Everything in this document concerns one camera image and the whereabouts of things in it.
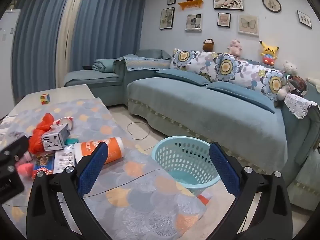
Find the colourful snack packet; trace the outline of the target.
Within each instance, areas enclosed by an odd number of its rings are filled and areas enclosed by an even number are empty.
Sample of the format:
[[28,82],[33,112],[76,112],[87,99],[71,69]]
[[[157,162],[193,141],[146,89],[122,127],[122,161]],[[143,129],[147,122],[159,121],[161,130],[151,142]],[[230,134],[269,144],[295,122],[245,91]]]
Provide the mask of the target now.
[[43,171],[45,174],[53,174],[54,158],[54,153],[36,157],[33,165],[32,179],[35,179],[36,174],[40,171]]

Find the orange plastic bag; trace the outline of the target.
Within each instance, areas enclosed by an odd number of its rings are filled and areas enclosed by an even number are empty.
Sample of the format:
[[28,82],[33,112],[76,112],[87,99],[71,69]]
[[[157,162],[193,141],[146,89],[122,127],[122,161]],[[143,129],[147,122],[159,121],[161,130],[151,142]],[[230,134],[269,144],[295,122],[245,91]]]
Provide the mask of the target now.
[[33,130],[32,136],[29,137],[28,151],[33,155],[39,155],[44,152],[44,146],[42,143],[41,136],[51,129],[54,123],[54,117],[50,113],[46,113],[42,121],[37,124]]

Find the white printed leaflet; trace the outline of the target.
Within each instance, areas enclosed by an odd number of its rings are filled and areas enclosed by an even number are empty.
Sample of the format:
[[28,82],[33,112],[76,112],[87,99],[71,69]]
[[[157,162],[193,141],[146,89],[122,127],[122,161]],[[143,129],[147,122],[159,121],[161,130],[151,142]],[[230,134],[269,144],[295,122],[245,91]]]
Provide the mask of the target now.
[[65,145],[63,150],[55,152],[53,174],[61,173],[66,167],[74,165],[74,144]]

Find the white blue milk carton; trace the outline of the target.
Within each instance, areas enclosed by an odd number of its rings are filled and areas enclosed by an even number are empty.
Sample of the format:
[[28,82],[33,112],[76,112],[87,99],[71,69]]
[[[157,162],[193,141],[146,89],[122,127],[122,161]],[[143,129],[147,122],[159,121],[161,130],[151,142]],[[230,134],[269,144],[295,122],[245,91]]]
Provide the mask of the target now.
[[41,135],[41,141],[45,151],[63,150],[65,141],[70,132],[68,124],[54,125],[48,132]]

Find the orange white cylinder container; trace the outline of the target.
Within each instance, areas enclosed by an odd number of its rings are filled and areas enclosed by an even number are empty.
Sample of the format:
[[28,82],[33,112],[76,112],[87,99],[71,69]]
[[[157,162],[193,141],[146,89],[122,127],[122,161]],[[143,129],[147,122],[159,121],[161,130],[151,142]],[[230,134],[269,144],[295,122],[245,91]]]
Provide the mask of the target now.
[[104,164],[119,160],[125,156],[124,145],[120,137],[107,138],[104,140],[91,140],[74,144],[75,161],[78,163],[83,157],[89,156],[99,150],[104,157]]

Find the teal item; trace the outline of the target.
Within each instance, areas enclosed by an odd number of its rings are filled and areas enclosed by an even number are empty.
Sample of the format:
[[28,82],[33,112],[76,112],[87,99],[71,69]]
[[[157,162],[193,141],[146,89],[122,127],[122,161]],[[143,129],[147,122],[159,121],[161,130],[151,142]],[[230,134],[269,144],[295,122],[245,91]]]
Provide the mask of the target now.
[[67,138],[65,140],[65,145],[72,145],[72,144],[75,144],[75,143],[79,143],[79,139],[77,139],[77,138]]

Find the red white paper cup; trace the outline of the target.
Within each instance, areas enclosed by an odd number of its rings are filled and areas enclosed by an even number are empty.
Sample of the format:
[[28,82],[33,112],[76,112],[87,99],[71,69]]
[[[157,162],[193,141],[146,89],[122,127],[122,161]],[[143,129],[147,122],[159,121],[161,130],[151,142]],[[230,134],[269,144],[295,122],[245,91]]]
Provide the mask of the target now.
[[67,125],[67,129],[69,131],[73,128],[73,117],[72,116],[65,116],[61,119],[57,119],[53,123],[54,125]]

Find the light blue plastic basket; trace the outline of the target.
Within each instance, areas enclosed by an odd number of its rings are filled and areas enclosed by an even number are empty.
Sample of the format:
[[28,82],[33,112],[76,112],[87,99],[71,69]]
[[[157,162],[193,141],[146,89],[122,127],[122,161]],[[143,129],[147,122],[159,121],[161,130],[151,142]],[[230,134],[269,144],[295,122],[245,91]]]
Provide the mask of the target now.
[[193,195],[199,196],[220,180],[209,148],[210,144],[203,140],[173,136],[161,140],[151,157]]

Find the multicolour puzzle cube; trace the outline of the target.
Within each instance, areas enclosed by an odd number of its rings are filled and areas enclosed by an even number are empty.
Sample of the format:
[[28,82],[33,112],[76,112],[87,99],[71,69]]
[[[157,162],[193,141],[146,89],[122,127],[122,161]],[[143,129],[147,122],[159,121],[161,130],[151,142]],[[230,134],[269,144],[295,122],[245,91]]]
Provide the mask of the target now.
[[50,103],[49,93],[44,93],[44,94],[40,95],[40,102],[42,105],[46,105],[46,104]]

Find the doll with brown hair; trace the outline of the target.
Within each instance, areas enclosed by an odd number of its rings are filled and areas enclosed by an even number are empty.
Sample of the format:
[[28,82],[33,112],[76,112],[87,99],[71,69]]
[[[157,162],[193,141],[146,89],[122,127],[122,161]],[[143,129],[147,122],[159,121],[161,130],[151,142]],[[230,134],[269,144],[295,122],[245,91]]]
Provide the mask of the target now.
[[277,93],[277,99],[283,101],[288,93],[304,97],[308,92],[306,81],[295,75],[287,75],[286,83]]

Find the floral pillow right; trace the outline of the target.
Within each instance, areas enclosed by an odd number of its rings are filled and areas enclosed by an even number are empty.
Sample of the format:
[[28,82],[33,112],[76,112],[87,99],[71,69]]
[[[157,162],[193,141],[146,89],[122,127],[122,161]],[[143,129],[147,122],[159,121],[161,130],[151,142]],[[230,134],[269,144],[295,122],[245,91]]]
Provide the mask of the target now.
[[285,73],[273,68],[261,68],[258,72],[262,85],[261,93],[273,102],[278,101],[278,92],[286,85]]

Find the white bear plush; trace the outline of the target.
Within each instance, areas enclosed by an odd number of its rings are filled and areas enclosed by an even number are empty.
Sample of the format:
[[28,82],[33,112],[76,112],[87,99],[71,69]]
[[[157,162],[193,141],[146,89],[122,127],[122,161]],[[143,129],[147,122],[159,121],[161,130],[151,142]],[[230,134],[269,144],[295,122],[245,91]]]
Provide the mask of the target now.
[[293,75],[293,76],[298,75],[297,67],[290,61],[287,61],[287,60],[284,61],[283,70],[284,70],[284,72],[286,72],[290,75]]

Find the floral pillow middle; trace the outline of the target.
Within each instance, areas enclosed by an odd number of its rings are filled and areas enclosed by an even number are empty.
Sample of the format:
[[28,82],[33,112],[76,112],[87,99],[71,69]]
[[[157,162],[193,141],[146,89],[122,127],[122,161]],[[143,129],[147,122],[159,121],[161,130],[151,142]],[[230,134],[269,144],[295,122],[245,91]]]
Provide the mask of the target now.
[[213,62],[215,63],[214,81],[233,83],[251,90],[262,88],[264,84],[260,79],[266,77],[267,72],[272,70],[260,64],[250,64],[229,53],[218,53],[217,57],[213,58]]

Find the blue curtain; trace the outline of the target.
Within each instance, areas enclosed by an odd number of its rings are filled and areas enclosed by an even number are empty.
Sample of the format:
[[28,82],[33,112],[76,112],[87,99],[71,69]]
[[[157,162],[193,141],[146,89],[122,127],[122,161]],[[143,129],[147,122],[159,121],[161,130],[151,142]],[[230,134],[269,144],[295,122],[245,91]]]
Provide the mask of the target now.
[[12,0],[20,11],[12,48],[15,100],[62,87],[96,59],[135,53],[146,0]]

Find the collage canvas picture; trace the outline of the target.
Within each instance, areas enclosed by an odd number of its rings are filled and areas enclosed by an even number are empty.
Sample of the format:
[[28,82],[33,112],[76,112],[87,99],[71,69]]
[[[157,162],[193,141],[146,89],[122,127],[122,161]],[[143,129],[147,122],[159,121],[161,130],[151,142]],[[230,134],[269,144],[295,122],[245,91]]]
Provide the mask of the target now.
[[202,30],[202,14],[191,14],[187,16],[185,30],[201,31]]

